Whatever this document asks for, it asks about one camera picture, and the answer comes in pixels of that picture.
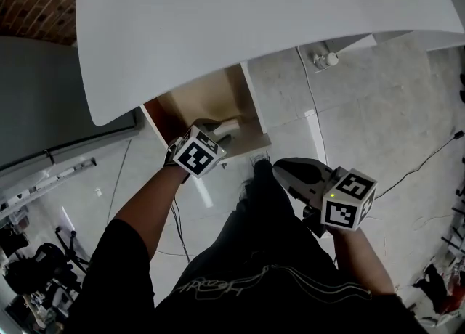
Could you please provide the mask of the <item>white wooden drawer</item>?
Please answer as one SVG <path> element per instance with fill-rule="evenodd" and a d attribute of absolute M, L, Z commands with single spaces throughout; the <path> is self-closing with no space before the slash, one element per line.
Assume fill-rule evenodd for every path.
<path fill-rule="evenodd" d="M 245 63 L 185 83 L 140 108 L 165 146 L 199 118 L 220 122 L 237 118 L 240 128 L 228 133 L 232 141 L 221 164 L 263 152 L 271 145 Z"/>

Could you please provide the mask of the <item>small white bottle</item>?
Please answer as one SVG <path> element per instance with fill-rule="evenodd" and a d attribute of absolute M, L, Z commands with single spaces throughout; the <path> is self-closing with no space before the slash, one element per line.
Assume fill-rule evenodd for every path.
<path fill-rule="evenodd" d="M 339 63 L 339 56 L 334 52 L 316 54 L 314 56 L 313 63 L 319 71 L 323 71 L 337 65 Z"/>

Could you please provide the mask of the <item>person's right forearm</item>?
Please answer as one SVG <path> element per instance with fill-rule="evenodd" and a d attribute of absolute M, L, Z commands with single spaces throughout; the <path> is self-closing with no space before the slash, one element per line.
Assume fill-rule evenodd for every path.
<path fill-rule="evenodd" d="M 393 282 L 361 228 L 350 231 L 330 227 L 338 268 L 372 294 L 394 295 Z"/>

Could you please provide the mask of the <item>person's left forearm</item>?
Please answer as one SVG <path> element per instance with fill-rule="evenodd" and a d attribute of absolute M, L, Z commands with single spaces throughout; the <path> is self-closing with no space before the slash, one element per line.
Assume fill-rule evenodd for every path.
<path fill-rule="evenodd" d="M 180 166 L 160 169 L 114 216 L 141 237 L 151 260 L 157 250 L 169 209 L 187 172 Z"/>

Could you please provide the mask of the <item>black and red bag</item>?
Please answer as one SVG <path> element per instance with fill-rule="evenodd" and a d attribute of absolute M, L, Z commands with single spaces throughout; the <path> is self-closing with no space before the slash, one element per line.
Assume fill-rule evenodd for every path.
<path fill-rule="evenodd" d="M 465 302 L 465 270 L 453 270 L 446 283 L 436 266 L 430 263 L 422 277 L 413 283 L 413 287 L 420 289 L 432 302 L 433 311 L 437 315 L 432 320 L 437 325 L 449 317 L 455 317 Z"/>

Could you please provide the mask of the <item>white metal shelf rack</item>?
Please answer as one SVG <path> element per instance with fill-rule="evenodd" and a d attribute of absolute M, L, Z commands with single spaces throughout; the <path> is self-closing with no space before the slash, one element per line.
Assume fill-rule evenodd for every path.
<path fill-rule="evenodd" d="M 58 173 L 54 176 L 40 181 L 38 184 L 35 184 L 32 187 L 27 187 L 26 189 L 17 193 L 15 196 L 1 200 L 0 220 L 19 211 L 23 206 L 40 198 L 42 195 L 49 192 L 50 190 L 53 190 L 54 188 L 66 182 L 67 180 L 72 179 L 75 176 L 78 176 L 79 174 L 83 173 L 84 171 L 90 168 L 95 167 L 96 165 L 97 162 L 94 158 L 85 160 L 64 170 L 62 173 Z"/>

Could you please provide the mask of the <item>person's black printed shirt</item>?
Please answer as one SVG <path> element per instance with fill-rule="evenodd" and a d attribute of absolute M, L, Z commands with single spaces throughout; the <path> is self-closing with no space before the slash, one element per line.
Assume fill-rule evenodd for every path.
<path fill-rule="evenodd" d="M 323 251 L 206 263 L 154 301 L 142 238 L 105 229 L 65 334 L 427 334 L 395 295 L 346 280 Z"/>

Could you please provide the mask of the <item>person's black trouser leg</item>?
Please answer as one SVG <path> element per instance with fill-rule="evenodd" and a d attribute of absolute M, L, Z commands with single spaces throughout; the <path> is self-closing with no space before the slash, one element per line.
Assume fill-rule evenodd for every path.
<path fill-rule="evenodd" d="M 215 242 L 220 268 L 276 265 L 324 277 L 337 273 L 330 256 L 296 217 L 271 162 L 261 159 L 254 164 L 245 191 Z"/>

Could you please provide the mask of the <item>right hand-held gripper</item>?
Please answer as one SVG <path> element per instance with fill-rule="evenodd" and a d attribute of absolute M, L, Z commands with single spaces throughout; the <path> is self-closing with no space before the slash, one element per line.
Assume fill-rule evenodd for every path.
<path fill-rule="evenodd" d="M 378 182 L 355 170 L 332 169 L 316 159 L 283 158 L 273 173 L 304 204 L 303 223 L 317 237 L 328 227 L 355 231 L 370 212 Z"/>

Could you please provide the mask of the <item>black tripod stand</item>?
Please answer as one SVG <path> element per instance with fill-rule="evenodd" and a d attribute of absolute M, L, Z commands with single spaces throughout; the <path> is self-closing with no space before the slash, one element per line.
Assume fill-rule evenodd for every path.
<path fill-rule="evenodd" d="M 450 226 L 441 240 L 452 254 L 465 257 L 465 177 L 456 189 L 455 196 Z"/>

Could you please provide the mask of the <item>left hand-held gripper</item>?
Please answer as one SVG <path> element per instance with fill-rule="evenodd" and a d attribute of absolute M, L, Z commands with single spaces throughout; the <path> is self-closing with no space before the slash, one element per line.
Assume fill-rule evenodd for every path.
<path fill-rule="evenodd" d="M 201 178 L 208 173 L 226 154 L 231 134 L 217 138 L 214 133 L 220 121 L 199 118 L 193 122 L 184 135 L 173 140 L 167 149 L 165 167 L 179 166 L 188 176 Z"/>

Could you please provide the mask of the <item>black office chair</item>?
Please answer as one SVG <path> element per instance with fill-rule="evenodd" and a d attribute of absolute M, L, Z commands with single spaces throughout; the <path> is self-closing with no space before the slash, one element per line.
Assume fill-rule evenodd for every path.
<path fill-rule="evenodd" d="M 81 283 L 73 268 L 77 267 L 86 274 L 89 259 L 78 250 L 77 232 L 70 232 L 68 243 L 61 236 L 61 227 L 57 227 L 54 233 L 60 246 L 44 243 L 39 246 L 34 256 L 20 258 L 7 264 L 4 279 L 16 294 L 42 291 L 52 282 L 56 282 L 67 292 L 81 292 Z"/>

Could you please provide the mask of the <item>white desk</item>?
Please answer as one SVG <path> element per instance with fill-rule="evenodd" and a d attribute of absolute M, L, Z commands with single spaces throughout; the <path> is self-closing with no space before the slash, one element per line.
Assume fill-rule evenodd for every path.
<path fill-rule="evenodd" d="M 98 126 L 244 60 L 407 30 L 464 27 L 451 0 L 76 0 L 81 74 Z"/>

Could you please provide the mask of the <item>small cream object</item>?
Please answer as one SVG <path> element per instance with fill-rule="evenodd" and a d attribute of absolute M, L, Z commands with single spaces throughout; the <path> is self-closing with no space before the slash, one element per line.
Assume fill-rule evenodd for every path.
<path fill-rule="evenodd" d="M 214 134 L 220 136 L 222 134 L 228 134 L 231 131 L 238 130 L 240 128 L 240 123 L 237 118 L 232 118 L 226 121 L 222 121 L 220 125 L 214 129 Z"/>

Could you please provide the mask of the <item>grey cabinet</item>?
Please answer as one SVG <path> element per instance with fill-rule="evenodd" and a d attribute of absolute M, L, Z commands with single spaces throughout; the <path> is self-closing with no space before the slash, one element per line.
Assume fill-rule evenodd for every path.
<path fill-rule="evenodd" d="M 0 187 L 138 135 L 131 111 L 92 121 L 74 47 L 0 36 Z"/>

